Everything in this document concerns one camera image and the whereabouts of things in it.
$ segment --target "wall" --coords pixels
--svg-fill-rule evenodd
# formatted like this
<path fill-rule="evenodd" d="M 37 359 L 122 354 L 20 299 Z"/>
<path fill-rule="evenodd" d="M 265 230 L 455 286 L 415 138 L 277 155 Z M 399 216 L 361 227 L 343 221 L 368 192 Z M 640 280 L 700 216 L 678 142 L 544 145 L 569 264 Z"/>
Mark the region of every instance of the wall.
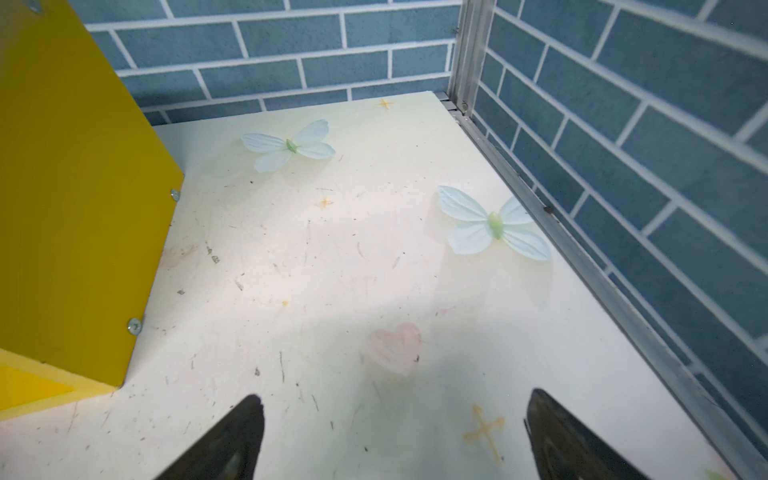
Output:
<path fill-rule="evenodd" d="M 498 0 L 475 123 L 768 456 L 768 4 Z"/>
<path fill-rule="evenodd" d="M 70 0 L 153 124 L 446 91 L 460 0 Z"/>

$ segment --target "heart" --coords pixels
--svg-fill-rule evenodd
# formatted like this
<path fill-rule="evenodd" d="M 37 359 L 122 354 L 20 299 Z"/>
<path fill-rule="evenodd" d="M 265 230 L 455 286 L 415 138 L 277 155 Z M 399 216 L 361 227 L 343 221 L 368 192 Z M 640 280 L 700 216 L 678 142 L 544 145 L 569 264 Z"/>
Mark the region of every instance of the heart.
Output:
<path fill-rule="evenodd" d="M 390 372 L 407 376 L 419 361 L 422 333 L 411 322 L 401 323 L 394 332 L 376 330 L 368 337 L 368 355 Z"/>

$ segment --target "white floor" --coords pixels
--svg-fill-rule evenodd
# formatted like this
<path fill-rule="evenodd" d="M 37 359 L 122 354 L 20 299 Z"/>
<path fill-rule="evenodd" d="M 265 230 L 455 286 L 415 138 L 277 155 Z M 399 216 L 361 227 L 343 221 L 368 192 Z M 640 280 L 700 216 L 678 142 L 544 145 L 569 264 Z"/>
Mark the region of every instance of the white floor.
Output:
<path fill-rule="evenodd" d="M 187 177 L 125 387 L 0 424 L 0 478 L 153 478 L 255 392 L 256 478 L 533 479 L 534 387 L 650 478 L 722 468 L 554 248 L 453 254 L 437 186 L 488 211 L 511 194 L 433 94 L 387 102 L 158 127 Z M 253 169 L 241 134 L 320 118 L 334 158 Z M 361 352 L 405 322 L 422 344 L 402 377 Z M 473 404 L 506 419 L 503 461 L 462 439 Z"/>

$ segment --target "light blue wing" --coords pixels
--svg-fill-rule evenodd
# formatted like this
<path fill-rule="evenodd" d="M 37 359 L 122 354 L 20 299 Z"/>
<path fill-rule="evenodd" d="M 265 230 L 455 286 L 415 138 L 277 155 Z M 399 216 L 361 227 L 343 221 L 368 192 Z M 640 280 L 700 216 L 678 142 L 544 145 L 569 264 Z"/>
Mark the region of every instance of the light blue wing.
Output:
<path fill-rule="evenodd" d="M 551 258 L 549 245 L 536 233 L 504 225 L 503 238 L 507 245 L 528 258 L 542 262 Z"/>
<path fill-rule="evenodd" d="M 244 134 L 240 135 L 243 146 L 250 151 L 258 154 L 271 154 L 274 151 L 286 150 L 286 141 L 282 138 L 273 137 L 265 134 Z"/>
<path fill-rule="evenodd" d="M 485 209 L 458 188 L 441 185 L 437 187 L 437 198 L 440 210 L 456 220 L 480 222 L 488 219 Z"/>
<path fill-rule="evenodd" d="M 263 155 L 253 162 L 253 168 L 260 174 L 263 174 L 264 172 L 274 172 L 288 162 L 290 155 L 291 153 L 288 150 L 281 150 Z"/>
<path fill-rule="evenodd" d="M 448 245 L 456 255 L 480 253 L 488 248 L 492 240 L 487 221 L 459 225 L 448 232 Z"/>
<path fill-rule="evenodd" d="M 296 134 L 291 140 L 299 147 L 316 144 L 328 134 L 328 122 L 325 120 L 314 121 Z"/>
<path fill-rule="evenodd" d="M 333 150 L 333 147 L 322 143 L 306 145 L 305 147 L 299 146 L 296 151 L 302 154 L 304 157 L 316 158 L 317 160 L 331 158 L 333 155 L 336 155 L 336 151 Z"/>
<path fill-rule="evenodd" d="M 504 225 L 521 225 L 533 221 L 518 199 L 514 197 L 507 200 L 507 203 L 504 204 L 498 215 L 502 218 Z"/>

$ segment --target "butterfly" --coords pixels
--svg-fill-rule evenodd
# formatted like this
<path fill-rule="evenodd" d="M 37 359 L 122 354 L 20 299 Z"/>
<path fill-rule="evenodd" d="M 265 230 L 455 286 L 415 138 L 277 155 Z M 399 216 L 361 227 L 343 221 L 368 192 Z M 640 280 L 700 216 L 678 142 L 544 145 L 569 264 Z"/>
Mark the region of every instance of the butterfly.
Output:
<path fill-rule="evenodd" d="M 240 136 L 243 146 L 258 154 L 266 154 L 258 157 L 253 163 L 260 174 L 274 172 L 288 162 L 293 154 L 301 154 L 305 157 L 324 160 L 336 155 L 328 144 L 320 142 L 328 134 L 328 122 L 325 120 L 314 121 L 296 134 L 295 137 L 283 140 L 265 134 L 244 134 Z"/>
<path fill-rule="evenodd" d="M 448 244 L 457 255 L 480 253 L 493 239 L 504 240 L 513 250 L 534 260 L 549 260 L 549 246 L 536 233 L 518 227 L 533 220 L 520 202 L 512 197 L 502 209 L 490 214 L 469 195 L 454 187 L 437 189 L 440 210 L 463 224 L 448 234 Z"/>

